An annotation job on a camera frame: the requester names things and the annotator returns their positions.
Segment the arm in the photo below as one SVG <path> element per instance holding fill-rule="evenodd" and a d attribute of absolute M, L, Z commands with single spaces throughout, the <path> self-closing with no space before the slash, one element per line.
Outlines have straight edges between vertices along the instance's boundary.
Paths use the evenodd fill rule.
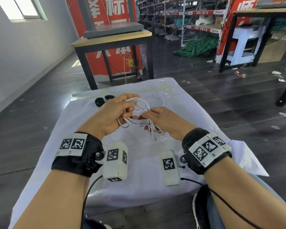
<path fill-rule="evenodd" d="M 133 97 L 140 96 L 123 94 L 109 100 L 77 131 L 102 140 L 104 136 L 118 129 L 117 119 L 122 124 L 126 123 L 122 115 L 125 118 L 132 117 L 134 101 L 125 100 Z M 13 229 L 79 229 L 88 185 L 89 177 L 52 170 Z"/>
<path fill-rule="evenodd" d="M 142 118 L 151 119 L 172 138 L 182 141 L 196 126 L 167 108 L 152 108 Z M 209 187 L 217 192 L 237 212 L 261 228 L 286 228 L 286 205 L 260 185 L 231 158 L 226 157 L 204 173 Z M 213 195 L 227 229 L 253 228 Z"/>

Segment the person's left hand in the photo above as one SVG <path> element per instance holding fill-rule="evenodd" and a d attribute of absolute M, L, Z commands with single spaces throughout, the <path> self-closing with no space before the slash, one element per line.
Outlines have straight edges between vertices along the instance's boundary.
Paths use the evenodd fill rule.
<path fill-rule="evenodd" d="M 107 101 L 96 113 L 86 120 L 78 129 L 79 132 L 86 132 L 102 140 L 104 136 L 113 133 L 121 124 L 125 124 L 123 119 L 132 117 L 134 110 L 134 101 L 126 101 L 130 98 L 137 97 L 137 94 L 123 94 L 114 99 Z"/>

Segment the green cloth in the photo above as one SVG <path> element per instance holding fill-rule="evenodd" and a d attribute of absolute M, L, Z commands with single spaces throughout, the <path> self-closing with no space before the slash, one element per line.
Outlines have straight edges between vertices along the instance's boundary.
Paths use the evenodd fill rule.
<path fill-rule="evenodd" d="M 209 49 L 216 48 L 217 39 L 205 36 L 198 40 L 190 40 L 186 43 L 186 46 L 181 50 L 174 51 L 174 55 L 181 55 L 182 57 L 194 57 L 206 52 Z"/>

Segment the cardboard box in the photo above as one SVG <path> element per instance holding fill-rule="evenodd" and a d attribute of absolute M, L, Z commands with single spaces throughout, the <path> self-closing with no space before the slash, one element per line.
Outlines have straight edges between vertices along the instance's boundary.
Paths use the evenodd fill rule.
<path fill-rule="evenodd" d="M 258 63 L 278 62 L 286 52 L 286 40 L 269 38 Z"/>
<path fill-rule="evenodd" d="M 223 20 L 223 17 L 217 17 L 216 20 L 215 20 L 215 29 L 221 29 L 221 22 Z"/>

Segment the white wall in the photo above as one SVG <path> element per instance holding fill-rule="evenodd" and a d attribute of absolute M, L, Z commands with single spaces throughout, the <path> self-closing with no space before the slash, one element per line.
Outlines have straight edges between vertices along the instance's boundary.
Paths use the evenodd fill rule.
<path fill-rule="evenodd" d="M 39 0 L 47 21 L 11 23 L 0 6 L 0 111 L 72 52 L 65 0 Z"/>

